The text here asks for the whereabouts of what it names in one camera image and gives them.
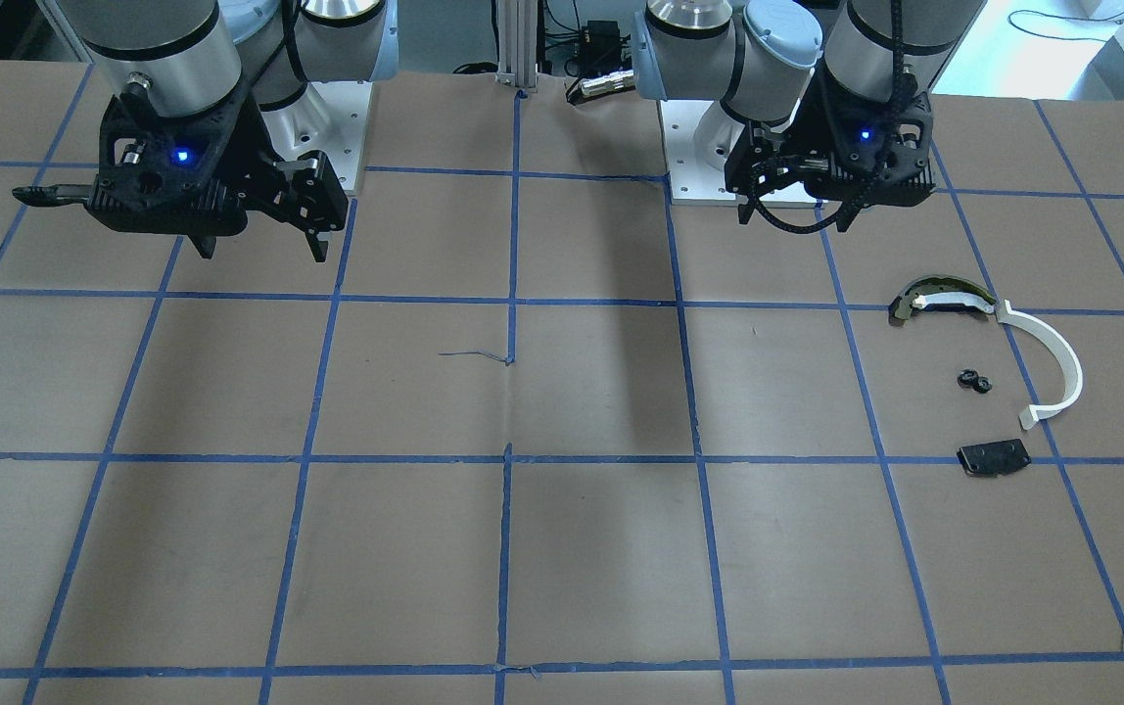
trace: white plastic handle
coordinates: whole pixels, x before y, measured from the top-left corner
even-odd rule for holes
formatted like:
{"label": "white plastic handle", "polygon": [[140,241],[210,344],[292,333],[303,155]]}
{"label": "white plastic handle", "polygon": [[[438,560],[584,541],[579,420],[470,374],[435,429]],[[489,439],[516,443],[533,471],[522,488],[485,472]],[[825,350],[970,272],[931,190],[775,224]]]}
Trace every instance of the white plastic handle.
{"label": "white plastic handle", "polygon": [[1028,316],[1023,311],[1015,311],[1008,299],[1003,299],[1000,307],[997,308],[997,323],[1027,331],[1028,334],[1050,349],[1050,353],[1053,353],[1054,359],[1059,361],[1059,367],[1062,368],[1064,383],[1062,401],[1059,401],[1058,405],[1027,405],[1026,409],[1019,412],[1019,423],[1023,425],[1023,430],[1035,427],[1037,421],[1049,419],[1067,409],[1068,406],[1075,405],[1076,399],[1080,398],[1080,392],[1085,390],[1085,370],[1080,367],[1080,358],[1076,356],[1076,351],[1071,349],[1067,340],[1041,318]]}

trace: gray floor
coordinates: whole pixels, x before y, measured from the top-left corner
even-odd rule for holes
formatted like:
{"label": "gray floor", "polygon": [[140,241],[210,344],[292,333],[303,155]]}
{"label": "gray floor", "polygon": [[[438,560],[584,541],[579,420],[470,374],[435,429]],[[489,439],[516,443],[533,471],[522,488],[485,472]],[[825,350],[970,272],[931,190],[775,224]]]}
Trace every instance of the gray floor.
{"label": "gray floor", "polygon": [[[0,63],[0,702],[1124,702],[1124,102],[941,97],[941,192],[799,237],[670,205],[651,102],[406,74],[328,263],[206,262],[11,200],[88,75]],[[1081,400],[889,326],[939,272]]]}

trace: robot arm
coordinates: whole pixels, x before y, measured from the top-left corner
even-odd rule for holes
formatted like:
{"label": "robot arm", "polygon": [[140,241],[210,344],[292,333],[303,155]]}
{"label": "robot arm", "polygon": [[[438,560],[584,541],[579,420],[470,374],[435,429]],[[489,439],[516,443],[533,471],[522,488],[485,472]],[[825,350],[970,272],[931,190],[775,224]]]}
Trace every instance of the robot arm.
{"label": "robot arm", "polygon": [[[232,36],[225,9],[252,4]],[[324,261],[348,204],[321,151],[280,156],[268,116],[310,80],[381,80],[397,66],[396,0],[61,0],[115,87],[91,186],[15,189],[30,206],[80,204],[116,232],[188,236],[202,257],[261,210]],[[243,19],[245,12],[237,12]]]}
{"label": "robot arm", "polygon": [[[984,0],[847,0],[827,42],[791,0],[650,0],[634,31],[637,90],[706,99],[700,129],[732,139],[727,191],[788,232],[849,228],[868,206],[915,206],[934,188],[930,151],[939,75]],[[778,219],[762,197],[801,183],[840,201],[821,224]]]}

